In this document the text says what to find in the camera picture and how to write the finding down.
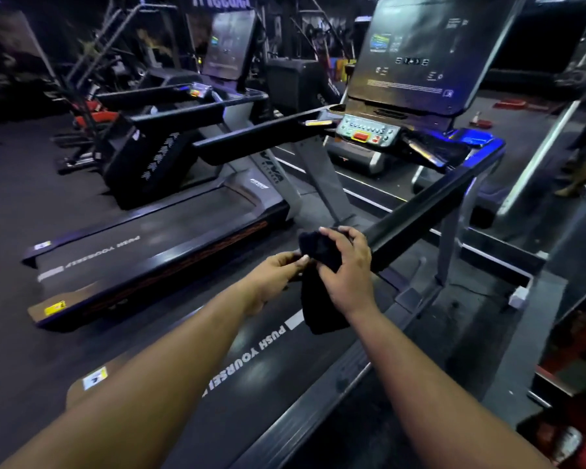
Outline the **person's left hand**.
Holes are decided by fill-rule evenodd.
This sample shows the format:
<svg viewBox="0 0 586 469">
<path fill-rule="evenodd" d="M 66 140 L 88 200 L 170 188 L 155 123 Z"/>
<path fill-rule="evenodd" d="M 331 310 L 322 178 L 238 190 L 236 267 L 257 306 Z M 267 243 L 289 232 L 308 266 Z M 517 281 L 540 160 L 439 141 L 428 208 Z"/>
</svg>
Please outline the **person's left hand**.
<svg viewBox="0 0 586 469">
<path fill-rule="evenodd" d="M 310 261 L 307 254 L 285 251 L 267 257 L 237 282 L 238 297 L 245 316 L 253 316 L 277 297 L 289 283 L 282 279 L 282 267 L 294 261 Z"/>
</svg>

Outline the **person's right hand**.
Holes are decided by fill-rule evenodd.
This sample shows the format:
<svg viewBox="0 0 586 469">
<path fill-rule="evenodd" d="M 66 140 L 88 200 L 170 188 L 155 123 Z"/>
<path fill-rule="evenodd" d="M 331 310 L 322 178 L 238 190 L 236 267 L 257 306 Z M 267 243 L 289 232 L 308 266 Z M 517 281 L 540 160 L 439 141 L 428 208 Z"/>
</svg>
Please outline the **person's right hand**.
<svg viewBox="0 0 586 469">
<path fill-rule="evenodd" d="M 349 226 L 336 230 L 321 227 L 319 232 L 333 240 L 342 254 L 339 285 L 335 291 L 328 291 L 335 307 L 351 324 L 360 316 L 378 313 L 370 271 L 372 252 L 366 236 Z"/>
</svg>

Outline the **black cleaning cloth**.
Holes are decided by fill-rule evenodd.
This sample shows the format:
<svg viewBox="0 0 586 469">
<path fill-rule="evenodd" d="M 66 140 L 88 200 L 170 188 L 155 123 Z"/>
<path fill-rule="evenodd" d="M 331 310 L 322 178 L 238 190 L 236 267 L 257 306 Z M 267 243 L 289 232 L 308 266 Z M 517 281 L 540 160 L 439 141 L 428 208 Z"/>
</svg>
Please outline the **black cleaning cloth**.
<svg viewBox="0 0 586 469">
<path fill-rule="evenodd" d="M 316 263 L 323 264 L 333 273 L 342 265 L 342 254 L 328 236 L 319 231 L 302 232 L 298 238 L 299 250 Z M 322 281 L 316 265 L 302 272 L 300 299 L 304 321 L 314 335 L 331 333 L 350 327 L 343 314 L 335 307 Z"/>
</svg>

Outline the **person's right forearm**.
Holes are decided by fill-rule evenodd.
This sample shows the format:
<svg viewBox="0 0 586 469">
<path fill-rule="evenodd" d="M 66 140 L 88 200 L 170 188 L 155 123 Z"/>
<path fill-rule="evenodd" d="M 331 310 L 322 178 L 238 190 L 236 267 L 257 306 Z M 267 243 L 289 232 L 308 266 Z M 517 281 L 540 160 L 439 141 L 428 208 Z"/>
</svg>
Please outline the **person's right forearm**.
<svg viewBox="0 0 586 469">
<path fill-rule="evenodd" d="M 555 469 L 442 371 L 376 306 L 362 307 L 346 318 L 428 469 Z"/>
</svg>

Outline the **person's left forearm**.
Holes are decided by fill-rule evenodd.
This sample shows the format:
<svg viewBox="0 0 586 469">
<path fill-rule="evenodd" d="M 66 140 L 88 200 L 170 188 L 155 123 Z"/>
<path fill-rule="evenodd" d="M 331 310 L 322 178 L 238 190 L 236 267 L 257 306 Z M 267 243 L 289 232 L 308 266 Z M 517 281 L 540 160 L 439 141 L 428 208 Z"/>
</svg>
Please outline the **person's left forearm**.
<svg viewBox="0 0 586 469">
<path fill-rule="evenodd" d="M 215 376 L 258 294 L 242 280 L 134 356 L 0 469 L 156 469 Z"/>
</svg>

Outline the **large black treadmill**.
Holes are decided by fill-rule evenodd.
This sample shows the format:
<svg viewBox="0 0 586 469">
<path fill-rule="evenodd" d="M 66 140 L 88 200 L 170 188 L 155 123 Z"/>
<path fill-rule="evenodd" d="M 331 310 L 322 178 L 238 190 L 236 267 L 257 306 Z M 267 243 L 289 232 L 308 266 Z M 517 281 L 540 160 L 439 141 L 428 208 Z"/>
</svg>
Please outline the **large black treadmill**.
<svg viewBox="0 0 586 469">
<path fill-rule="evenodd" d="M 477 96 L 525 0 L 380 0 L 344 101 L 198 142 L 200 152 L 289 146 L 303 181 L 334 226 L 369 238 L 381 311 L 400 329 L 437 299 L 462 249 L 481 182 L 506 144 L 454 127 Z M 335 169 L 331 147 L 435 170 L 437 180 L 379 221 L 356 214 L 356 193 Z M 314 335 L 288 294 L 266 324 L 242 330 L 214 376 L 186 436 L 164 469 L 281 469 L 370 370 L 352 328 Z"/>
</svg>

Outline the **black treadmill with grey uprights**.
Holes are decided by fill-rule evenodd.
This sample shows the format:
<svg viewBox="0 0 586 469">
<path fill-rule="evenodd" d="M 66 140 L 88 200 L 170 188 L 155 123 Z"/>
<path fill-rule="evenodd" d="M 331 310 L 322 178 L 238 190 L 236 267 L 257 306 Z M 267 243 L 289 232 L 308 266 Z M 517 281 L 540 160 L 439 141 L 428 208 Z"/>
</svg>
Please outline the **black treadmill with grey uprights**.
<svg viewBox="0 0 586 469">
<path fill-rule="evenodd" d="M 300 211 L 300 193 L 269 147 L 200 152 L 198 142 L 254 126 L 269 96 L 245 81 L 257 47 L 254 9 L 212 20 L 203 68 L 180 87 L 186 102 L 156 119 L 179 133 L 161 174 L 162 196 L 62 237 L 36 244 L 22 263 L 43 291 L 28 308 L 48 331 L 72 331 L 140 289 L 194 266 Z"/>
</svg>

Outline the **black plyometric box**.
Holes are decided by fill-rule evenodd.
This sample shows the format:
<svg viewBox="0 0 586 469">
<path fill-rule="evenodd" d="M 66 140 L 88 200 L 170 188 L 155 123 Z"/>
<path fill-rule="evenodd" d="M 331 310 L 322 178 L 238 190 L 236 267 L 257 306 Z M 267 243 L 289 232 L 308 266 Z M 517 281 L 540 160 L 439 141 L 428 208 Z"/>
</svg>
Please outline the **black plyometric box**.
<svg viewBox="0 0 586 469">
<path fill-rule="evenodd" d="M 316 60 L 276 57 L 266 63 L 269 98 L 283 116 L 324 106 L 320 81 L 324 70 Z"/>
</svg>

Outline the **black stair climber machine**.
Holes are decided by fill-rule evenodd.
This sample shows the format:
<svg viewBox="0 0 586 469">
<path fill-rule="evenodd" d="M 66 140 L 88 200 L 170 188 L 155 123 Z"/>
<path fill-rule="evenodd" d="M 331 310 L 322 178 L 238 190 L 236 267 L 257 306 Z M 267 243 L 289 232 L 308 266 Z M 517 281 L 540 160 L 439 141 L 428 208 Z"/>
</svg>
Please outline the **black stair climber machine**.
<svg viewBox="0 0 586 469">
<path fill-rule="evenodd" d="M 69 155 L 55 161 L 61 176 L 90 169 L 102 176 L 123 209 L 146 204 L 160 183 L 179 133 L 156 119 L 186 102 L 180 87 L 198 77 L 185 12 L 173 0 L 110 0 L 102 24 L 65 76 L 60 92 L 81 108 L 82 130 L 52 138 Z M 92 122 L 85 100 L 119 113 L 108 127 Z"/>
</svg>

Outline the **black gym rack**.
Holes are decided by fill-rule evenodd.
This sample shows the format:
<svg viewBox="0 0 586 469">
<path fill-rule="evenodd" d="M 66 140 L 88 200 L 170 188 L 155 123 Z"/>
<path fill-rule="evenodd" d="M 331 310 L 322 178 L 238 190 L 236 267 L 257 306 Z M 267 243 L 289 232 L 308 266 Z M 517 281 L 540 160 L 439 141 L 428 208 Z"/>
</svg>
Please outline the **black gym rack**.
<svg viewBox="0 0 586 469">
<path fill-rule="evenodd" d="M 336 59 L 353 61 L 354 19 L 351 0 L 293 0 L 291 24 L 292 56 L 322 61 L 331 68 Z"/>
</svg>

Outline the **red and black weight bench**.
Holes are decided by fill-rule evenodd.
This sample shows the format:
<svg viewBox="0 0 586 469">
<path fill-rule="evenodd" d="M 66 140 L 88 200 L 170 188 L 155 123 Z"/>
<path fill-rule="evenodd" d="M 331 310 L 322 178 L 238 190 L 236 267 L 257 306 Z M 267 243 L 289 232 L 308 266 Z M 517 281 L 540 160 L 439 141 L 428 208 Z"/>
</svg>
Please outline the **red and black weight bench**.
<svg viewBox="0 0 586 469">
<path fill-rule="evenodd" d="M 74 117 L 72 121 L 72 128 L 74 130 L 82 130 L 86 126 L 86 121 L 81 113 L 79 104 L 75 101 L 68 100 L 66 96 L 63 100 L 69 104 L 69 109 Z M 85 105 L 89 110 L 92 122 L 98 129 L 103 129 L 110 126 L 119 116 L 116 111 L 108 110 L 97 100 L 85 100 Z"/>
</svg>

